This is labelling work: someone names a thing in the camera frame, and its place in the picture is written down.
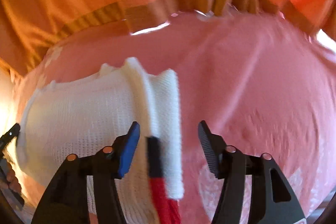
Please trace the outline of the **person's left hand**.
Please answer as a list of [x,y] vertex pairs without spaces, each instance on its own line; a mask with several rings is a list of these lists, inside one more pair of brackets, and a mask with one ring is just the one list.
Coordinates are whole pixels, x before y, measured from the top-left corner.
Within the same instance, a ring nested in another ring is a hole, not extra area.
[[5,183],[5,187],[13,190],[14,192],[21,194],[22,187],[18,181],[18,178],[15,175],[15,171],[13,170],[10,163],[7,163],[8,173],[7,173],[7,183]]

